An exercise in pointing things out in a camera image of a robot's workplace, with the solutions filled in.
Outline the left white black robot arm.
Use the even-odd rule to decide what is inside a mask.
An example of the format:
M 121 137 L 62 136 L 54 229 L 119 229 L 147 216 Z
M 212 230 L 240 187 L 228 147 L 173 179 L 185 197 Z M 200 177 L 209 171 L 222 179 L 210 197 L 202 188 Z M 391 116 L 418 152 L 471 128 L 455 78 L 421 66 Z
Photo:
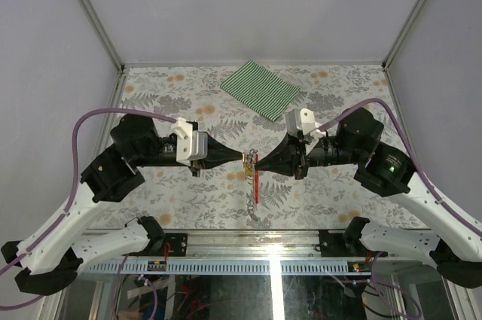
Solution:
M 1 247 L 6 268 L 21 269 L 14 278 L 21 292 L 49 296 L 94 264 L 126 254 L 166 251 L 166 234 L 152 216 L 137 217 L 95 239 L 81 237 L 101 214 L 144 183 L 140 168 L 183 166 L 197 177 L 203 169 L 243 158 L 193 121 L 146 111 L 119 112 L 122 118 L 110 132 L 111 145 L 84 171 L 74 171 L 68 199 L 30 237 Z

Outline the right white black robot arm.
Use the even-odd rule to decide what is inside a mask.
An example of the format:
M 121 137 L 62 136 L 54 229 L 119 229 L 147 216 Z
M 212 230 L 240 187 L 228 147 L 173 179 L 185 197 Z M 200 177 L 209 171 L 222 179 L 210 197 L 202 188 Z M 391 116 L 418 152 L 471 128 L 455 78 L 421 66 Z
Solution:
M 346 110 L 335 121 L 333 136 L 319 129 L 308 109 L 289 112 L 286 122 L 282 142 L 256 163 L 257 170 L 301 180 L 313 167 L 355 165 L 354 179 L 363 188 L 403 206 L 429 228 L 416 232 L 355 216 L 329 245 L 355 256 L 400 255 L 433 267 L 463 288 L 481 286 L 481 222 L 442 198 L 411 157 L 381 142 L 384 125 L 372 113 Z

